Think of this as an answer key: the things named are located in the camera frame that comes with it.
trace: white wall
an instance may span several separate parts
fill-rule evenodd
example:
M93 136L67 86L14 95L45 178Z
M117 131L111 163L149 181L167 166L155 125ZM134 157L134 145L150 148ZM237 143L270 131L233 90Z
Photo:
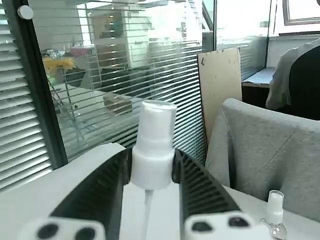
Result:
M318 38L320 38L320 35L271 37L268 47L267 67L276 67L281 55L289 49L297 48L302 44L312 42Z
M40 50L63 49L69 42L82 43L77 5L64 0L29 0Z

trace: white table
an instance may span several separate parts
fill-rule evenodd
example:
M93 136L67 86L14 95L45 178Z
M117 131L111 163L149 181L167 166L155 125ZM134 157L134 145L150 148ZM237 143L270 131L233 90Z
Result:
M97 146L68 165L22 187L0 193L0 236L15 240L26 222L47 217L59 202L88 174L124 148L116 143ZM266 202L226 188L240 208L259 221ZM179 185L157 190L153 195L148 240L180 239ZM120 240L139 240L144 217L144 190L133 184L124 187ZM288 240L318 240L320 223L285 211Z

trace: blue desk surface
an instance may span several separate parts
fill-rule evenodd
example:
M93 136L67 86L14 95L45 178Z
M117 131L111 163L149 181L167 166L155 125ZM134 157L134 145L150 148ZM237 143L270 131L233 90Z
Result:
M252 83L256 85L269 85L276 71L275 67L267 67L248 77L243 83Z

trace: desk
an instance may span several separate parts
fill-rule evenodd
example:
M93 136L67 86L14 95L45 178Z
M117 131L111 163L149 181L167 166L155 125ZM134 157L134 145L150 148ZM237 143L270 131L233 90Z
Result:
M18 230L32 219L46 218L59 202L86 176L124 148L116 143L100 145L68 165L19 188L0 193L0 233L15 240ZM240 208L259 221L266 202L226 188ZM147 240L180 239L179 185L154 192ZM120 240L139 240L144 217L144 190L132 183L123 190ZM287 240L318 240L320 223L285 211Z
M242 82L242 101L260 108L266 108L269 83L275 73L275 67L267 67Z
M273 75L276 72L275 67L267 67L248 77L242 82L242 86L269 88Z

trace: white bottle cap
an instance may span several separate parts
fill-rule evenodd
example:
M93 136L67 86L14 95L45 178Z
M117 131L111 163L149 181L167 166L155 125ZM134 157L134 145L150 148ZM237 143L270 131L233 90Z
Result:
M282 223L284 217L284 198L285 195L281 191L271 190L269 192L265 217L265 221L268 224Z
M146 189L161 189L172 181L172 147L177 106L145 100L140 109L136 144L132 149L131 181Z

